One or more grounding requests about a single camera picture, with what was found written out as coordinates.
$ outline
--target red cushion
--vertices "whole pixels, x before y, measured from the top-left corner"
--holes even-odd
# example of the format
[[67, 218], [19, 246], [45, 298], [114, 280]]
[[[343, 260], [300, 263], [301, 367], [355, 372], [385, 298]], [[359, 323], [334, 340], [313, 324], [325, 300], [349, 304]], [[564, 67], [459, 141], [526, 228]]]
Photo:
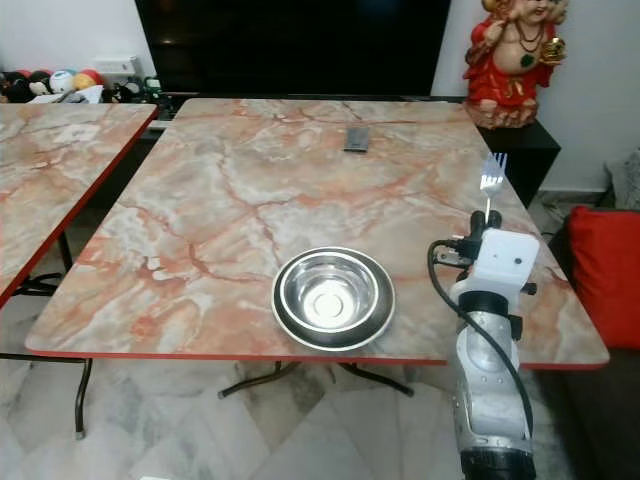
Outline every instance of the red cushion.
[[569, 240], [576, 292], [604, 343], [640, 348], [640, 213], [576, 207]]

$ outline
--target white wall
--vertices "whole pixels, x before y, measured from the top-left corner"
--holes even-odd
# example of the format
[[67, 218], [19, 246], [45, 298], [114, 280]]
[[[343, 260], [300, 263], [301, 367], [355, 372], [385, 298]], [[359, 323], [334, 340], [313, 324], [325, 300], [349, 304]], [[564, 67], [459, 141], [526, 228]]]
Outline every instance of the white wall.
[[[452, 0], [434, 95], [464, 95], [464, 52], [485, 16], [480, 0]], [[544, 188], [598, 190], [603, 162], [640, 146], [640, 0], [574, 0], [559, 28], [568, 58], [540, 95], [539, 118], [562, 145]], [[134, 53], [155, 74], [134, 0], [0, 0], [5, 69], [91, 66]]]

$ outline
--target marble-pattern table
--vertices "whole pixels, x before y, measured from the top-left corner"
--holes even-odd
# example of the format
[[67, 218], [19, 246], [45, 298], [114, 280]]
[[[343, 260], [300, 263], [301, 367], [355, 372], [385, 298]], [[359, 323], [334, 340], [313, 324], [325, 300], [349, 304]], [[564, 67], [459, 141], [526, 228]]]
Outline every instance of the marble-pattern table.
[[[343, 151], [370, 127], [366, 154]], [[30, 332], [36, 353], [240, 360], [443, 363], [457, 319], [426, 273], [430, 242], [484, 205], [487, 147], [459, 105], [189, 100]], [[538, 232], [509, 185], [504, 227]], [[341, 245], [391, 274], [397, 310], [374, 343], [316, 352], [270, 309], [278, 268]], [[441, 267], [449, 285], [457, 271]], [[523, 296], [529, 367], [595, 368], [608, 353], [545, 246]]]
[[152, 105], [0, 105], [0, 306], [154, 113]]

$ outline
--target red table edge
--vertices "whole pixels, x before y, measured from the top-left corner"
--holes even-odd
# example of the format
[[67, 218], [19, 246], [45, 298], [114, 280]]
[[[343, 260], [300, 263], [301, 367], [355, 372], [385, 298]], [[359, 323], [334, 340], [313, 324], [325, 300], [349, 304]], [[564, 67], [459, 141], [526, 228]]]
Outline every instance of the red table edge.
[[[34, 355], [65, 358], [110, 358], [121, 360], [226, 360], [240, 362], [305, 362], [305, 363], [361, 363], [369, 365], [415, 365], [446, 366], [446, 360], [404, 359], [404, 358], [371, 358], [341, 357], [331, 355], [212, 355], [205, 353], [103, 353], [103, 352], [61, 352], [57, 350], [36, 350], [27, 348]], [[609, 363], [522, 363], [525, 370], [597, 370]]]
[[62, 221], [58, 224], [56, 228], [49, 234], [47, 239], [40, 245], [40, 248], [36, 250], [36, 252], [32, 255], [32, 257], [27, 261], [22, 269], [16, 274], [13, 280], [7, 285], [7, 288], [4, 289], [2, 293], [0, 293], [0, 308], [4, 306], [5, 303], [11, 298], [13, 292], [22, 284], [22, 281], [27, 277], [27, 275], [31, 272], [33, 267], [35, 267], [36, 263], [44, 256], [45, 253], [49, 250], [53, 242], [55, 242], [60, 234], [64, 231], [64, 229], [71, 223], [71, 220], [75, 218], [80, 209], [85, 206], [89, 198], [96, 192], [96, 190], [102, 185], [102, 182], [111, 175], [113, 169], [120, 163], [120, 160], [129, 152], [133, 144], [138, 140], [142, 132], [144, 132], [149, 126], [149, 123], [156, 117], [158, 112], [158, 107], [156, 106], [153, 109], [153, 112], [149, 115], [140, 128], [135, 131], [135, 133], [131, 136], [129, 141], [125, 143], [120, 152], [113, 157], [113, 160], [106, 166], [106, 168], [102, 171], [102, 173], [95, 179], [95, 181], [89, 186], [89, 188], [84, 192], [84, 194], [78, 199], [76, 204], [67, 212]]

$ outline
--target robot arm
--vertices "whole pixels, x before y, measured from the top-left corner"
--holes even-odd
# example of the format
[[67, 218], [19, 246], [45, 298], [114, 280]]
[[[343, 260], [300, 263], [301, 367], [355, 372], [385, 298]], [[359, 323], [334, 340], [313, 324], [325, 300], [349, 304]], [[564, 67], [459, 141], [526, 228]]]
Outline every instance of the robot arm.
[[[443, 299], [463, 318], [455, 349], [458, 373], [454, 418], [462, 470], [467, 480], [531, 480], [531, 406], [517, 374], [515, 340], [521, 319], [509, 314], [527, 284], [538, 252], [531, 235], [499, 230], [492, 212], [489, 228], [484, 214], [474, 212], [471, 233], [457, 241], [436, 242], [457, 254], [438, 261], [430, 247], [429, 273]], [[450, 296], [435, 277], [434, 264], [445, 263], [470, 273], [451, 288]]]

